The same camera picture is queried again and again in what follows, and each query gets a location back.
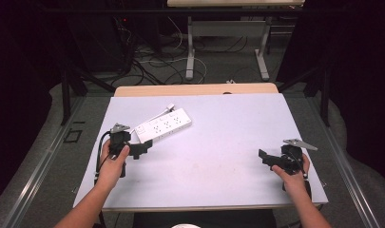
white table surface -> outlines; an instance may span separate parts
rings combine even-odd
[[[282,94],[266,93],[111,98],[74,205],[93,186],[100,137],[116,123],[134,128],[170,103],[183,108],[192,125],[154,143],[139,160],[129,157],[126,177],[119,179],[104,210],[292,205],[281,190],[281,179],[261,163],[258,151],[280,156],[283,140],[301,137]],[[328,202],[313,165],[309,181],[313,202]]]
[[[169,7],[299,6],[303,0],[168,0]]]

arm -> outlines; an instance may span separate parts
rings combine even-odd
[[[302,157],[304,159],[303,168],[308,173],[310,161],[304,154]],[[298,210],[303,227],[332,227],[308,196],[301,172],[290,176],[277,165],[272,166],[272,170],[283,179],[286,192]]]
[[[101,154],[103,165],[100,177],[87,195],[64,217],[55,227],[92,227],[103,208],[104,202],[115,187],[121,172],[122,164],[129,154],[129,146],[125,146],[116,161],[104,159],[108,155],[109,140],[104,143]]]

white power strip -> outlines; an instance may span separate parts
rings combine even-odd
[[[142,123],[135,128],[141,143],[153,140],[156,142],[192,124],[185,111],[180,108],[161,117]]]

desk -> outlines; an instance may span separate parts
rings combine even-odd
[[[162,112],[170,103],[183,108],[192,125],[153,144],[139,160],[126,160],[105,211],[191,211],[274,208],[292,205],[281,179],[261,163],[258,150],[279,156],[282,140],[298,138],[297,127],[282,94],[272,84],[166,85],[118,88],[111,98],[82,184],[74,202],[92,188],[100,137],[114,124],[131,128]],[[217,95],[223,92],[240,94]],[[309,171],[313,202],[328,202],[314,166]]]
[[[208,8],[208,7],[273,7],[273,6],[300,6],[303,0],[168,0],[169,7],[176,8]],[[194,36],[252,36],[261,37],[260,49],[255,54],[263,81],[269,80],[263,53],[266,48],[267,37],[272,24],[272,18],[265,21],[192,21],[188,17],[188,60],[185,78],[193,78],[195,49]]]

